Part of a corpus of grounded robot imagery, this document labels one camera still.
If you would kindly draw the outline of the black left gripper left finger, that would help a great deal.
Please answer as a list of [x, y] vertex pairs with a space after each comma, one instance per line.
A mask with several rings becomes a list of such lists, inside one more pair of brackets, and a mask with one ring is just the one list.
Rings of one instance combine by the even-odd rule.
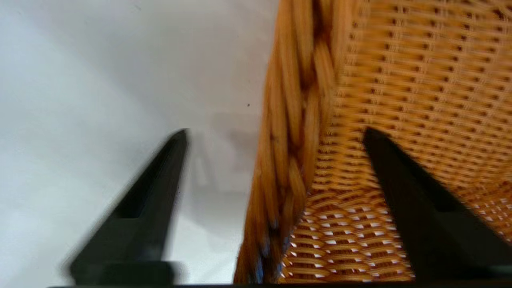
[[77, 286], [172, 286], [163, 260], [188, 141], [185, 129], [162, 145], [69, 265]]

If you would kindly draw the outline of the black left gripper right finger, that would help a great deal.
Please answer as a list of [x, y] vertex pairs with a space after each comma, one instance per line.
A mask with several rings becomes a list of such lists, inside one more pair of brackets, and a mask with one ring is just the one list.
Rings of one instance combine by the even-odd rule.
[[511, 247], [385, 133], [363, 144], [417, 281], [510, 281]]

